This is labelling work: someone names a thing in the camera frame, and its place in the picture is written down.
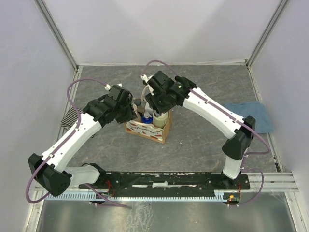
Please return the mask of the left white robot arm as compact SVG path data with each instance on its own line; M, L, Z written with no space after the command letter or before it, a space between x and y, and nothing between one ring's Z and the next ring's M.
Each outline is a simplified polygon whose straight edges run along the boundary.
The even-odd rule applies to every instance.
M135 117L132 96L117 101L106 96L89 102L85 113L80 114L78 121L51 148L41 155L32 154L29 157L32 178L53 196L81 184L103 188L107 178L101 174L103 170L97 165L67 165L83 144L106 124L114 120L121 124Z

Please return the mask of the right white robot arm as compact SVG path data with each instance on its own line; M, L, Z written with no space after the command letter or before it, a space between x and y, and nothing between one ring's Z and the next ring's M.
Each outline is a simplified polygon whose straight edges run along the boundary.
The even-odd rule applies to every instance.
M189 109L219 129L227 138L222 147L225 154L225 165L221 183L226 189L232 189L239 182L241 164L245 152L248 150L253 133L250 131L255 120L248 117L248 122L220 104L207 98L207 95L190 80L178 78L164 80L161 84L157 81L144 82L150 90L145 98L150 107L157 114L162 114L174 106L182 106Z

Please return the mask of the black white striped cloth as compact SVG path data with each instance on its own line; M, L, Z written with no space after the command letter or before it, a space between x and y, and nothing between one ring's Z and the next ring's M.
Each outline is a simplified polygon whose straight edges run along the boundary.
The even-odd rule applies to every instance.
M74 108L70 108L61 120L61 127L69 129L77 122L77 120L78 115L76 110Z

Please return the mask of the watermelon print canvas bag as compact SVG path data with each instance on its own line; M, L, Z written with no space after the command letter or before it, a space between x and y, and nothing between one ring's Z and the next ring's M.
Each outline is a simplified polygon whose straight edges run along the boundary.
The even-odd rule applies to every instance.
M154 115L152 109L150 108L148 102L145 99L145 95L146 92L148 90L148 87L146 86L141 94L140 98L137 99L141 99L142 100L142 107L141 108L137 108L139 114L141 115L141 117L143 116L144 112L147 111L149 112L152 116ZM169 118L167 121L167 124L164 126L164 128L157 128L154 126L154 124L145 124L142 122L137 122L135 120L131 120L129 122L125 123L125 131L140 137L144 137L150 140L154 140L157 141L159 143L164 143L167 135L169 133L169 129L171 127L171 111L168 111L169 113Z

